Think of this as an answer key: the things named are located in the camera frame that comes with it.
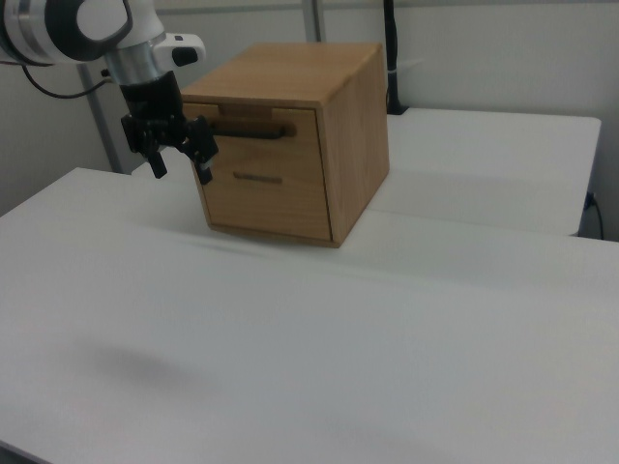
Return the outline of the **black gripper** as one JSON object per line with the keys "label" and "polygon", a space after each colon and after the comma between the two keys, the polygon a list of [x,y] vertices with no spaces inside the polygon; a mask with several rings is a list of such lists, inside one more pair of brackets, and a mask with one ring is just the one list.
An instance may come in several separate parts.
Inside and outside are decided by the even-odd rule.
{"label": "black gripper", "polygon": [[146,83],[121,85],[121,93],[129,113],[121,124],[133,153],[139,153],[149,163],[156,179],[167,174],[160,153],[158,122],[181,126],[175,148],[194,166],[199,184],[213,180],[212,163],[219,147],[204,116],[184,122],[183,101],[174,72]]}

